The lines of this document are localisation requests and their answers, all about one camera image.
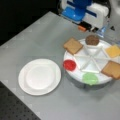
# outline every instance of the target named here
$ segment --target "green food item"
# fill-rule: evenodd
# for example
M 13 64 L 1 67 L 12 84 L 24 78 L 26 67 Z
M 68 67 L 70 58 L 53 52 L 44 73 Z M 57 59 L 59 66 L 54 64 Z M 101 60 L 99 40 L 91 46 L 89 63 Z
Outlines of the green food item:
M 98 78 L 94 73 L 85 73 L 82 80 L 84 83 L 89 85 L 95 85 L 98 83 Z

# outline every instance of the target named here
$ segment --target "red food item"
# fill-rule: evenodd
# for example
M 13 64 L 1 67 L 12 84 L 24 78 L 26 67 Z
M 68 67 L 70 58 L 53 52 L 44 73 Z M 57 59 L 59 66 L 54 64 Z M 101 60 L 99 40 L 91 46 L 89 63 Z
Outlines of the red food item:
M 73 71 L 76 68 L 76 63 L 73 60 L 65 60 L 63 62 L 63 67 L 66 70 Z

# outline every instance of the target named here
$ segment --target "table surface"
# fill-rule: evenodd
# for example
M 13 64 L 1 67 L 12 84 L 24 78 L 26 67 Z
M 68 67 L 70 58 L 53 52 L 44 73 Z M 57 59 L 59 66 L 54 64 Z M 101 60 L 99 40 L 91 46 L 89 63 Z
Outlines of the table surface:
M 51 12 L 0 47 L 0 80 L 42 120 L 119 120 L 120 81 L 98 90 L 75 87 L 62 67 L 63 44 L 89 33 Z M 61 82 L 51 93 L 31 96 L 21 90 L 18 75 L 28 62 L 47 58 L 61 69 Z

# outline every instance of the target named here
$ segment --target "white plate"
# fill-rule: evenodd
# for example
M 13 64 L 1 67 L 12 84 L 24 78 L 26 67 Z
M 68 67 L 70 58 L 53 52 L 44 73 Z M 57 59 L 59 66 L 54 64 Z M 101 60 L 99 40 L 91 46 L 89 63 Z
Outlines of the white plate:
M 87 72 L 92 72 L 95 74 L 95 76 L 98 78 L 98 83 L 96 84 L 104 84 L 111 81 L 111 77 L 108 77 L 101 73 L 102 68 L 107 64 L 109 60 L 119 60 L 118 57 L 116 57 L 116 59 L 112 59 L 107 56 L 107 53 L 105 53 L 104 49 L 108 48 L 111 45 L 103 40 L 100 40 L 97 46 L 86 45 L 85 39 L 79 41 L 84 45 L 84 47 L 77 54 L 75 54 L 76 57 L 67 51 L 64 54 L 64 60 L 71 59 L 77 62 L 76 69 L 72 72 L 67 70 L 68 74 L 81 83 L 84 83 L 83 75 Z
M 21 89 L 30 95 L 43 95 L 54 90 L 61 79 L 58 65 L 49 59 L 37 59 L 26 64 L 18 81 Z

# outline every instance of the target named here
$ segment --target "yellow food item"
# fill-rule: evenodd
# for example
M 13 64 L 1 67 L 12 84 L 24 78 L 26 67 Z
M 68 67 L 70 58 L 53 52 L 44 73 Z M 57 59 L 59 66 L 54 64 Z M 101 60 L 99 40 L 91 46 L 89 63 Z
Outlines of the yellow food item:
M 106 52 L 111 58 L 114 58 L 120 55 L 120 49 L 117 45 L 110 46 L 109 48 L 106 49 Z

